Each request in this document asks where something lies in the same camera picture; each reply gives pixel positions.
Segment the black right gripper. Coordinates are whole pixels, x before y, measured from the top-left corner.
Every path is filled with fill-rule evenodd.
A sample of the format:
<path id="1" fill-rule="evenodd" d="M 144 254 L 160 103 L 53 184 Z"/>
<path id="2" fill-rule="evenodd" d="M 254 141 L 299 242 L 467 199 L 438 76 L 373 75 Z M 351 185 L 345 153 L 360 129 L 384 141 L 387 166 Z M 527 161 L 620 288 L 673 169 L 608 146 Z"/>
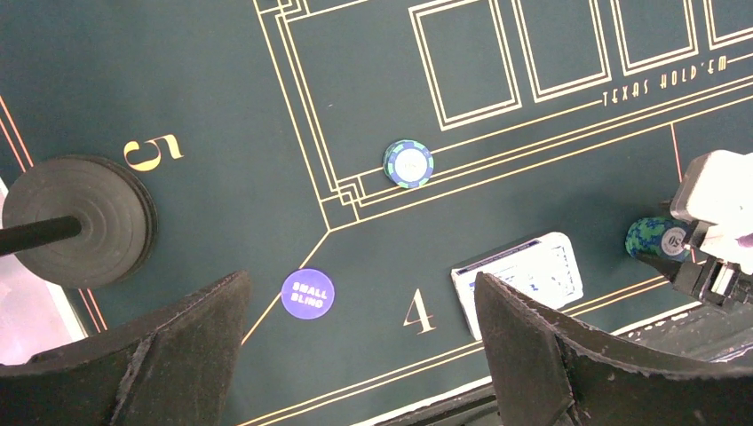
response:
<path id="1" fill-rule="evenodd" d="M 710 224 L 693 221 L 689 223 L 685 247 L 691 252 L 702 251 L 701 244 L 710 230 Z M 742 265 L 712 256 L 704 249 L 707 258 L 697 264 L 691 254 L 683 261 L 670 260 L 645 253 L 638 253 L 638 260 L 652 266 L 663 275 L 677 292 L 691 296 L 703 304 L 730 311 L 736 304 L 752 303 L 752 275 Z"/>

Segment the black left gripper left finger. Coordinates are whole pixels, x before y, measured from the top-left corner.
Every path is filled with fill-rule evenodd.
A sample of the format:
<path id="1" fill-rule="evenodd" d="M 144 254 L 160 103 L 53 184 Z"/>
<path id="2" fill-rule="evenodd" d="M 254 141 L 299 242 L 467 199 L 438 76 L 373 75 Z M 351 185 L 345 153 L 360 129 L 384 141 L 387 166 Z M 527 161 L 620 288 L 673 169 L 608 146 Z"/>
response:
<path id="1" fill-rule="evenodd" d="M 1 368 L 4 425 L 217 425 L 238 359 L 244 271 L 119 327 Z"/>

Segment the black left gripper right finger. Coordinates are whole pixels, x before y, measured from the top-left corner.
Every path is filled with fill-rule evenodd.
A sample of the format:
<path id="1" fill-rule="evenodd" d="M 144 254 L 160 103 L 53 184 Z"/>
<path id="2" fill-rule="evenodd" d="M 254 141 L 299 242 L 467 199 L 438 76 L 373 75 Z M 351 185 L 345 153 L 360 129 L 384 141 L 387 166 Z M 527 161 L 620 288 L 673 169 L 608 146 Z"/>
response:
<path id="1" fill-rule="evenodd" d="M 505 425 L 749 425 L 752 371 L 610 335 L 481 272 L 475 306 Z"/>

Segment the purple small blind button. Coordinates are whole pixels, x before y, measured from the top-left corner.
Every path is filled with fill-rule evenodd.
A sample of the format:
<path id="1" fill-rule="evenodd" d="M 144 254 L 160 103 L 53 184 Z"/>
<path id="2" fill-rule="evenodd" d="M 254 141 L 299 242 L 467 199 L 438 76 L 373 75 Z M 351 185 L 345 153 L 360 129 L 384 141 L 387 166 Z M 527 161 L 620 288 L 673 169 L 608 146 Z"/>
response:
<path id="1" fill-rule="evenodd" d="M 329 312 L 335 302 L 332 279 L 314 268 L 298 269 L 284 280 L 281 302 L 285 310 L 299 320 L 316 320 Z"/>

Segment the green blue poker chip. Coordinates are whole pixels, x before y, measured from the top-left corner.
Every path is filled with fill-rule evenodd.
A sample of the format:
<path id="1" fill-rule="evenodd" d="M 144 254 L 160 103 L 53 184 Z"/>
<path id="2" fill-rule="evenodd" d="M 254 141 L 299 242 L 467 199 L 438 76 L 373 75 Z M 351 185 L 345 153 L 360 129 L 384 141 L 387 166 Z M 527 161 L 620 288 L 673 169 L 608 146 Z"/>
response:
<path id="1" fill-rule="evenodd" d="M 395 185 L 405 189 L 418 188 L 432 177 L 434 159 L 424 144 L 402 139 L 385 149 L 383 170 Z"/>

